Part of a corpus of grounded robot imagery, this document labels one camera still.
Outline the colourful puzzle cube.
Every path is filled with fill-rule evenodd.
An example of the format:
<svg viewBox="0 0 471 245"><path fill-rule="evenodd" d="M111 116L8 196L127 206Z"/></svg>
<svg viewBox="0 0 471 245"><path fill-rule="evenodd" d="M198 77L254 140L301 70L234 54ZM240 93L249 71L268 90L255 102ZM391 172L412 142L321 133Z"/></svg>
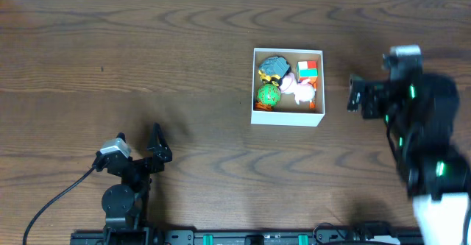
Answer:
<svg viewBox="0 0 471 245"><path fill-rule="evenodd" d="M299 61L297 63L297 77L299 82L306 79L310 84L314 84L318 78L317 62L313 60Z"/></svg>

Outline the pink duck toy with hat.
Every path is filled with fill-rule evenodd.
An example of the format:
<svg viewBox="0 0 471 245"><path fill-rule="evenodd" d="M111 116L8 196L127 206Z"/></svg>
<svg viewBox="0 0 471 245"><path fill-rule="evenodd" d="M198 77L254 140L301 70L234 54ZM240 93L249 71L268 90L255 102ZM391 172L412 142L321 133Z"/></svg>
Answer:
<svg viewBox="0 0 471 245"><path fill-rule="evenodd" d="M309 108L313 110L315 108L316 88L310 81L310 79L304 79L298 82L295 75L289 72L282 78L279 89L283 94L294 94L297 105L300 105L301 102L308 102Z"/></svg>

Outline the grey yellow toy truck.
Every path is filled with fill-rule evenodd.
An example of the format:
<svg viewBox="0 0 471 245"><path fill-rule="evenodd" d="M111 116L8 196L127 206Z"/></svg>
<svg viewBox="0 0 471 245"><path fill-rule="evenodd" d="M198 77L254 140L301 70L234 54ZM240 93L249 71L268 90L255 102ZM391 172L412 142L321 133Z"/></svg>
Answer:
<svg viewBox="0 0 471 245"><path fill-rule="evenodd" d="M258 66L258 74L263 84L273 84L279 87L282 78L291 71L291 66L284 57L266 58Z"/></svg>

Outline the green number ball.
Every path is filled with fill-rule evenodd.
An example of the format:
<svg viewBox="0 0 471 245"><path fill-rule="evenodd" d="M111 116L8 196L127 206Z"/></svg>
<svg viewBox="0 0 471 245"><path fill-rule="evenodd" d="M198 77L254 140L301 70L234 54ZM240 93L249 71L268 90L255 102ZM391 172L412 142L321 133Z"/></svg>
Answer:
<svg viewBox="0 0 471 245"><path fill-rule="evenodd" d="M279 87L273 84L265 84L259 87L256 99L259 103L274 107L281 99Z"/></svg>

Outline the orange round gear toy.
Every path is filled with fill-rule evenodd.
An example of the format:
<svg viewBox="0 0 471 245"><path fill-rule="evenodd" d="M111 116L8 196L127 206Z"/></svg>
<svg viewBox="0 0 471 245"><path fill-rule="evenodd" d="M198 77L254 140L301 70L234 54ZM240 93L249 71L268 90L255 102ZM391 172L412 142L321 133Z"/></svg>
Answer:
<svg viewBox="0 0 471 245"><path fill-rule="evenodd" d="M272 111L273 111L273 107L272 107L271 105L269 105L269 104L264 104L264 103L261 103L261 102L256 102L256 103L254 103L254 110L272 112Z"/></svg>

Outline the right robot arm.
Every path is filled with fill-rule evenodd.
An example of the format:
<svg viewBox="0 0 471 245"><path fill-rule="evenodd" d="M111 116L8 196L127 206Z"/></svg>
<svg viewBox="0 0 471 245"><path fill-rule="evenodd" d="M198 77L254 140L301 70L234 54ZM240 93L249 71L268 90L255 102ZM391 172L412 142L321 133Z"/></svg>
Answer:
<svg viewBox="0 0 471 245"><path fill-rule="evenodd" d="M349 111L383 119L425 244L470 243L470 165L453 145L455 82L425 73L421 54L387 54L385 80L350 77Z"/></svg>

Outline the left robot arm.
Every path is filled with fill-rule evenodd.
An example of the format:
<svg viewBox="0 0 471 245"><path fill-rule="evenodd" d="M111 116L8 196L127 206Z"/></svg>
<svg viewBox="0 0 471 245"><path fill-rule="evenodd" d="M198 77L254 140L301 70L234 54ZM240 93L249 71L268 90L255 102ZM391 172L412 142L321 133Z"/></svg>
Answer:
<svg viewBox="0 0 471 245"><path fill-rule="evenodd" d="M147 144L151 156L134 160L125 134L106 141L96 153L93 167L121 178L102 196L105 212L103 244L162 244L162 235L147 220L151 175L162 172L172 152L155 123Z"/></svg>

